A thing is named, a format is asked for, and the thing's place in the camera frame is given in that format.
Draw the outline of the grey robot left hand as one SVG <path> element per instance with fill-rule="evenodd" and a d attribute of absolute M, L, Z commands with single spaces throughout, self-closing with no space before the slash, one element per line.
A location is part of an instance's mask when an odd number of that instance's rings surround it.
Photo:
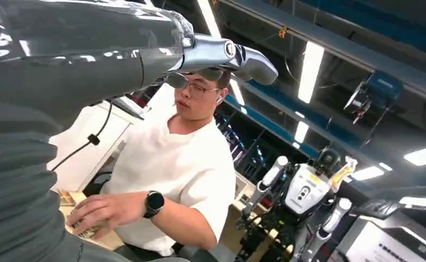
<path fill-rule="evenodd" d="M 0 1 L 0 133 L 67 129 L 82 108 L 171 73 L 273 83 L 259 51 L 195 33 L 181 14 L 128 1 Z"/>

